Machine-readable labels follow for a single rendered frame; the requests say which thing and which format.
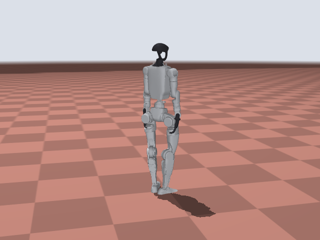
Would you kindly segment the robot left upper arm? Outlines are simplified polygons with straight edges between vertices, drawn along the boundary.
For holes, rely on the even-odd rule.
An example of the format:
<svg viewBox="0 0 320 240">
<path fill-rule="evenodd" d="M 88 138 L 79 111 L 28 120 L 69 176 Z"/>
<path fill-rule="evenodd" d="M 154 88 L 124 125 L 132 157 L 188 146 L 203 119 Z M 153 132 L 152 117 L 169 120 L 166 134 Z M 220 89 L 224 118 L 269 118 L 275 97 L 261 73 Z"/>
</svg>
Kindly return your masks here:
<svg viewBox="0 0 320 240">
<path fill-rule="evenodd" d="M 145 66 L 142 71 L 143 71 L 143 77 L 144 77 L 143 78 L 144 93 L 150 95 L 149 89 L 148 89 L 148 68 L 149 66 Z"/>
</svg>

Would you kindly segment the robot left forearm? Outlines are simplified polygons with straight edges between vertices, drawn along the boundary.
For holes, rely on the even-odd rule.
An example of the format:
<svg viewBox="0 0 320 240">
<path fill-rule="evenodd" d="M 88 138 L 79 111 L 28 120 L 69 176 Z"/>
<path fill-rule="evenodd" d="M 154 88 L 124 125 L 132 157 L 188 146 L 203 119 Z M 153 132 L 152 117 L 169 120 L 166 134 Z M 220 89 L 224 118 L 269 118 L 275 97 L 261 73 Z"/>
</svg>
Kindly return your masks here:
<svg viewBox="0 0 320 240">
<path fill-rule="evenodd" d="M 150 107 L 151 107 L 151 96 L 150 96 L 150 94 L 146 94 L 143 91 L 143 98 L 144 98 L 143 109 L 146 109 L 146 113 L 150 112 Z"/>
</svg>

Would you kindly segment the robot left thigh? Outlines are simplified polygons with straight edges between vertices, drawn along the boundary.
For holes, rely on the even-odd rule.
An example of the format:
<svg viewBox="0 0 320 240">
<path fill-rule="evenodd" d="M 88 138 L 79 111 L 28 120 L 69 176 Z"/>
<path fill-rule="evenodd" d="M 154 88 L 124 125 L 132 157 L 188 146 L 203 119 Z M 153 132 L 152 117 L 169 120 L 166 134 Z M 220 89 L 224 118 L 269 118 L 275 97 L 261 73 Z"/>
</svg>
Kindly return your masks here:
<svg viewBox="0 0 320 240">
<path fill-rule="evenodd" d="M 148 153 L 150 158 L 154 158 L 157 156 L 157 148 L 156 148 L 156 121 L 150 119 L 150 111 L 144 113 L 141 116 L 141 120 L 144 124 L 144 132 L 146 133 L 147 138 L 147 146 L 148 146 Z"/>
</svg>

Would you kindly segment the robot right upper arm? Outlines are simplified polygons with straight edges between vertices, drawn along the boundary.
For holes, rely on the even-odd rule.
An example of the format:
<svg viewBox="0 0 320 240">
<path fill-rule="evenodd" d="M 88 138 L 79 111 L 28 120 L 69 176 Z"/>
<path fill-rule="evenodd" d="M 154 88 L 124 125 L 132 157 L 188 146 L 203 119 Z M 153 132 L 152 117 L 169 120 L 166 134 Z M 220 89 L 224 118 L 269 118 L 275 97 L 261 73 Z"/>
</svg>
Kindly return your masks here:
<svg viewBox="0 0 320 240">
<path fill-rule="evenodd" d="M 176 68 L 167 67 L 166 74 L 169 77 L 170 96 L 176 98 L 176 92 L 178 91 L 178 71 Z"/>
</svg>

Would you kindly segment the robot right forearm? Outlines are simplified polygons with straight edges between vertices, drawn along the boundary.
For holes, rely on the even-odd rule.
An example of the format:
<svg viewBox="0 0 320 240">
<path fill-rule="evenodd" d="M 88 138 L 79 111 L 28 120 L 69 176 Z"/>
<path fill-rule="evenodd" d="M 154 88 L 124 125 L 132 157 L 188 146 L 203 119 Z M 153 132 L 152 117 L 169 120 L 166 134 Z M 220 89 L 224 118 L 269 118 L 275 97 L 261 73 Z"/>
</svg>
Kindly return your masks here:
<svg viewBox="0 0 320 240">
<path fill-rule="evenodd" d="M 181 107 L 180 107 L 180 92 L 176 92 L 176 98 L 172 100 L 173 103 L 173 111 L 174 111 L 174 117 L 176 117 L 176 114 L 179 114 L 179 118 L 181 117 Z"/>
</svg>

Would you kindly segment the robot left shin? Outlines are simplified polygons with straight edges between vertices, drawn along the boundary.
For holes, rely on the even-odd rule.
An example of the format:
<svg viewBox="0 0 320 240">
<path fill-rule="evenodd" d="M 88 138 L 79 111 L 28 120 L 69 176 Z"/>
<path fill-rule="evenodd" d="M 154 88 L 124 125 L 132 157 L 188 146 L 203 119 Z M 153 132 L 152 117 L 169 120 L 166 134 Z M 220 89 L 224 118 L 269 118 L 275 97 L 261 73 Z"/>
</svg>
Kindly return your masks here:
<svg viewBox="0 0 320 240">
<path fill-rule="evenodd" d="M 152 180 L 152 185 L 157 186 L 157 156 L 150 157 L 149 156 L 149 147 L 146 150 L 147 153 L 147 162 L 148 162 L 148 168 L 151 174 L 151 180 Z"/>
</svg>

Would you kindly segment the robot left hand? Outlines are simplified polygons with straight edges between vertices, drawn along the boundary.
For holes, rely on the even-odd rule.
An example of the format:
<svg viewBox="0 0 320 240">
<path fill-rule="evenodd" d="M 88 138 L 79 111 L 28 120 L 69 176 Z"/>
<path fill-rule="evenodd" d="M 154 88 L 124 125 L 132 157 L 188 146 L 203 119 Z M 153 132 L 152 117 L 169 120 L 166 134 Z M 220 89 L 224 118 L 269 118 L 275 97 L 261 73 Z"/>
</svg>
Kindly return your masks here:
<svg viewBox="0 0 320 240">
<path fill-rule="evenodd" d="M 146 109 L 144 108 L 144 109 L 143 109 L 143 114 L 145 114 L 145 113 L 146 113 Z M 144 127 L 146 126 L 146 124 L 147 124 L 147 123 L 143 123 Z M 147 127 L 145 127 L 145 128 L 147 128 Z"/>
</svg>

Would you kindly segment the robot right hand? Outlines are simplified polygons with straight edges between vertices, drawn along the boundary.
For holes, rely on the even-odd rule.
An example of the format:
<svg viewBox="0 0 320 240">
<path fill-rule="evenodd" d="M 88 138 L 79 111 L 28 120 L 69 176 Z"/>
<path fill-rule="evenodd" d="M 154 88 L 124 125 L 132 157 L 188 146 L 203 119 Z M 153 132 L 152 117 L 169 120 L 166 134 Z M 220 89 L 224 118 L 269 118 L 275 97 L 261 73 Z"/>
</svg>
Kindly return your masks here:
<svg viewBox="0 0 320 240">
<path fill-rule="evenodd" d="M 175 115 L 175 125 L 174 125 L 174 130 L 172 131 L 172 132 L 170 132 L 170 134 L 173 134 L 175 131 L 176 131 L 176 128 L 178 127 L 178 125 L 179 125 L 179 120 L 181 120 L 180 119 L 180 114 L 179 113 L 177 113 L 176 115 Z"/>
</svg>

